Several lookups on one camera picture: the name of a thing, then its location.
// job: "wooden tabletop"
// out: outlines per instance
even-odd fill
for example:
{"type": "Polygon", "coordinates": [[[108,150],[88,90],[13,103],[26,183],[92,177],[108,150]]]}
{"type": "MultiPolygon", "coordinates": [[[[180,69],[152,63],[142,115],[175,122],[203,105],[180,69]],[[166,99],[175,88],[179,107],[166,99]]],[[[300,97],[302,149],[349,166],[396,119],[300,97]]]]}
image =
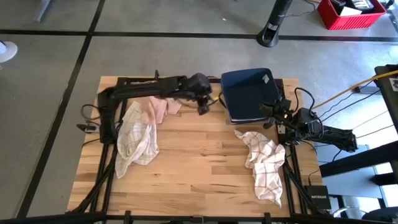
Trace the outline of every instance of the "wooden tabletop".
{"type": "MultiPolygon", "coordinates": [[[[98,92],[114,86],[117,79],[102,77],[98,92]]],[[[294,88],[299,81],[282,81],[285,96],[292,100],[294,108],[294,88]]],[[[212,87],[213,97],[218,96],[220,84],[212,87]]],[[[257,131],[278,142],[275,126],[265,130],[262,123],[232,125],[219,103],[210,106],[210,112],[203,116],[189,106],[182,106],[176,115],[167,115],[157,125],[157,157],[147,166],[132,164],[121,179],[115,175],[108,214],[124,215],[125,210],[130,210],[132,215],[263,217],[264,212],[269,212],[272,217],[289,217],[282,168],[279,174],[284,193],[279,208],[256,198],[252,170],[244,166],[249,149],[235,136],[234,129],[257,131]]],[[[87,134],[85,141],[97,138],[98,134],[87,134]]],[[[77,207],[94,186],[102,147],[99,141],[83,147],[68,210],[77,207]]],[[[307,184],[308,175],[319,169],[317,157],[307,144],[297,146],[297,157],[303,184],[307,184]]],[[[322,184],[319,172],[311,175],[311,182],[322,184]]],[[[292,186],[295,209],[300,211],[298,194],[292,186]]],[[[103,192],[99,195],[99,209],[103,192]]]]}

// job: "gray floor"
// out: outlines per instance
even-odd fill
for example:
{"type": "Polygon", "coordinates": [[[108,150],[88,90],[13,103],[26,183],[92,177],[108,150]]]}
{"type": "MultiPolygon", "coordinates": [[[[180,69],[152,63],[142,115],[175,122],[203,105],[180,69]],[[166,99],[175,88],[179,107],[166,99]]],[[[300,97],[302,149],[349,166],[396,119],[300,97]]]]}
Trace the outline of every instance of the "gray floor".
{"type": "MultiPolygon", "coordinates": [[[[38,1],[0,0],[0,29],[88,30],[98,0],[54,0],[43,24],[33,24],[38,1]]],[[[107,0],[96,30],[128,32],[211,32],[255,34],[264,25],[273,1],[260,0],[107,0]]],[[[289,14],[311,10],[294,0],[289,14]]],[[[370,29],[326,30],[317,12],[286,18],[283,35],[396,37],[387,16],[370,29]]],[[[42,150],[84,37],[0,35],[19,53],[0,70],[0,218],[16,214],[42,150]]],[[[397,63],[395,44],[280,41],[273,49],[253,40],[156,37],[94,37],[81,68],[62,125],[29,215],[63,213],[72,189],[84,133],[82,104],[92,103],[103,75],[191,75],[267,67],[276,78],[297,77],[317,102],[374,75],[374,67],[397,63]]],[[[347,105],[363,96],[352,96],[347,105]]],[[[329,106],[318,111],[322,113],[329,106]]],[[[352,128],[382,112],[380,96],[358,103],[326,124],[352,128]]],[[[374,128],[361,129],[364,133],[374,128]]],[[[361,139],[366,144],[371,139],[361,139]]]]}

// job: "red storage bin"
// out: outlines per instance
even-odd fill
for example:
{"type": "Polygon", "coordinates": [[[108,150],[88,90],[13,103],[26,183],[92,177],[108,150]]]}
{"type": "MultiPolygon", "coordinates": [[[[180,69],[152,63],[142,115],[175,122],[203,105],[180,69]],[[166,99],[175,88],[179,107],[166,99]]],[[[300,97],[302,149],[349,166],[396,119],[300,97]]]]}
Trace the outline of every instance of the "red storage bin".
{"type": "Polygon", "coordinates": [[[374,6],[373,13],[357,16],[339,16],[330,0],[322,0],[318,6],[319,15],[328,30],[360,29],[368,28],[376,22],[380,16],[386,13],[378,0],[370,0],[374,6]]]}

